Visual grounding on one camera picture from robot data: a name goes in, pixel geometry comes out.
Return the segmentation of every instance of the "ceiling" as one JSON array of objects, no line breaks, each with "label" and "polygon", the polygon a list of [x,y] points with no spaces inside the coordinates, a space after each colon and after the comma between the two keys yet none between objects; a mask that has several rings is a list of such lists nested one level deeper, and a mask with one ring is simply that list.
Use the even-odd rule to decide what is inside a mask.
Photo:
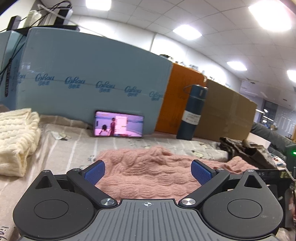
[{"label": "ceiling", "polygon": [[[291,30],[281,33],[264,30],[248,9],[257,1],[112,0],[109,11],[98,11],[87,9],[85,0],[71,0],[73,14],[115,20],[166,35],[208,56],[238,78],[256,82],[243,86],[246,89],[241,88],[242,92],[255,93],[294,109],[296,83],[288,79],[287,70],[296,70],[296,16],[289,11]],[[60,0],[42,2],[50,7]],[[172,31],[181,24],[196,28],[203,36],[184,40]],[[233,70],[226,64],[228,61],[240,61],[248,70]],[[259,86],[265,89],[256,93]],[[293,96],[291,101],[277,102],[278,96],[286,93]]]}]

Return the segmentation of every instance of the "brown cloth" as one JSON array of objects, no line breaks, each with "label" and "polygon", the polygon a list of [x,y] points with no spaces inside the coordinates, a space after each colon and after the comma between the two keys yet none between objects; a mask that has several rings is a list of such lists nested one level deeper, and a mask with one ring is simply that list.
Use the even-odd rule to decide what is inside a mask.
[{"label": "brown cloth", "polygon": [[249,143],[247,140],[238,141],[221,137],[220,149],[228,152],[228,160],[240,156],[247,163],[259,169],[277,169],[272,156],[262,145]]}]

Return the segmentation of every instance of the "black circular pad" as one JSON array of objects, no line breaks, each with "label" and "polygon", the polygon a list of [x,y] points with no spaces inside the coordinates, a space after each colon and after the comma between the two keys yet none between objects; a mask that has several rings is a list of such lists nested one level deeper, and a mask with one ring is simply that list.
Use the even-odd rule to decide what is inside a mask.
[{"label": "black circular pad", "polygon": [[69,209],[69,205],[58,199],[45,200],[38,203],[34,213],[44,219],[54,219],[63,216]]},{"label": "black circular pad", "polygon": [[38,189],[24,194],[13,220],[22,236],[35,240],[60,240],[87,227],[94,216],[92,203],[84,196],[62,189]]},{"label": "black circular pad", "polygon": [[227,209],[238,218],[254,218],[262,212],[260,204],[249,199],[233,200],[228,204]]},{"label": "black circular pad", "polygon": [[227,237],[264,237],[277,231],[283,218],[279,202],[267,191],[270,192],[243,187],[215,194],[203,204],[202,216],[214,230]]}]

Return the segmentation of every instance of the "gray ribbed plate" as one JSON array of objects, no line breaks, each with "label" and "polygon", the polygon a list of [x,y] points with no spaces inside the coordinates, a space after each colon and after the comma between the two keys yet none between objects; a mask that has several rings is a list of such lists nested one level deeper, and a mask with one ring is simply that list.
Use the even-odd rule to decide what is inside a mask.
[{"label": "gray ribbed plate", "polygon": [[[231,239],[214,233],[203,223],[196,211],[180,208],[173,200],[126,199],[116,208],[101,210],[87,229],[64,239],[64,241],[161,240],[229,241]],[[263,240],[277,239],[270,236]]]}]

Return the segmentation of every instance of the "pink knitted blanket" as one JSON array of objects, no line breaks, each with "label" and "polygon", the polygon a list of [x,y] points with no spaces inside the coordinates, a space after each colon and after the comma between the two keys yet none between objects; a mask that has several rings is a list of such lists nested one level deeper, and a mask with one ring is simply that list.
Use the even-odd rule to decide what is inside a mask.
[{"label": "pink knitted blanket", "polygon": [[[192,156],[174,155],[161,146],[107,150],[98,157],[105,162],[106,173],[96,186],[117,201],[121,198],[175,198],[178,202],[200,187],[190,171],[194,159]],[[236,174],[255,169],[238,156],[227,163],[200,161],[213,169],[222,167]]]}]

